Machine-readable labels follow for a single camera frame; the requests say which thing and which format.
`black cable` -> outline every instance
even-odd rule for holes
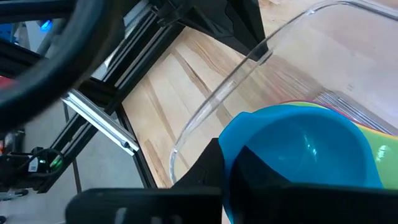
[[[62,167],[62,165],[63,165],[63,161],[64,161],[64,156],[63,156],[63,154],[62,154],[60,151],[55,150],[55,149],[42,149],[42,150],[36,152],[35,154],[33,154],[32,157],[30,157],[25,163],[23,163],[23,165],[19,166],[19,167],[15,170],[15,173],[18,173],[18,172],[19,172],[20,170],[22,170],[25,166],[28,166],[28,165],[30,164],[30,162],[32,162],[37,156],[39,156],[39,155],[42,154],[43,152],[53,152],[53,153],[57,154],[57,155],[60,157],[61,166],[60,166],[57,170],[52,171],[52,172],[49,172],[49,173],[47,173],[47,174],[29,174],[28,176],[29,176],[29,177],[49,177],[49,176],[51,176],[51,175],[56,174],[57,172],[60,172],[61,167]]]

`plastic container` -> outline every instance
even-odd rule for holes
[[[376,4],[327,1],[269,35],[182,131],[170,155],[172,181],[241,112],[299,100],[330,105],[369,127],[382,186],[398,189],[398,138],[393,136],[398,134],[397,20],[396,11]],[[269,51],[260,60],[250,59],[266,45]]]

